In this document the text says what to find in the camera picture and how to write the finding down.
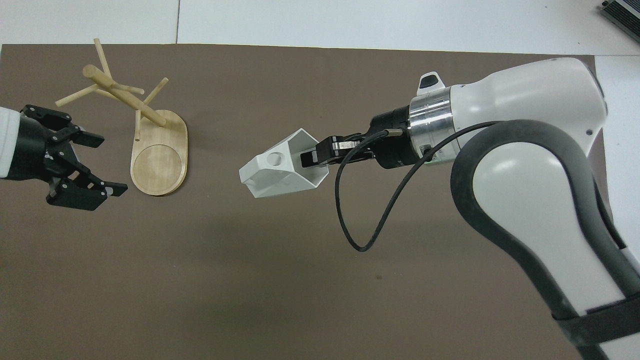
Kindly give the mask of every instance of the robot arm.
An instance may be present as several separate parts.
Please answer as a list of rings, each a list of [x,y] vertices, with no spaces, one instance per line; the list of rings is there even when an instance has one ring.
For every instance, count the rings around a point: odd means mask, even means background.
[[[408,106],[374,117],[365,134],[285,139],[240,176],[255,197],[273,196],[314,188],[326,176],[319,169],[339,163],[340,224],[365,251],[410,176],[424,163],[454,161],[451,191],[463,218],[519,263],[581,356],[632,359],[640,354],[640,266],[617,235],[586,160],[606,114],[598,81],[572,58],[449,87],[429,73]],[[263,161],[276,152],[277,162]],[[346,230],[338,191],[344,166],[367,159],[413,167],[361,247]],[[312,185],[289,186],[299,176]]]
[[[127,185],[93,175],[77,160],[70,142],[98,147],[103,141],[71,123],[67,113],[34,105],[20,113],[0,108],[0,179],[40,179],[49,183],[49,204],[95,210]]]

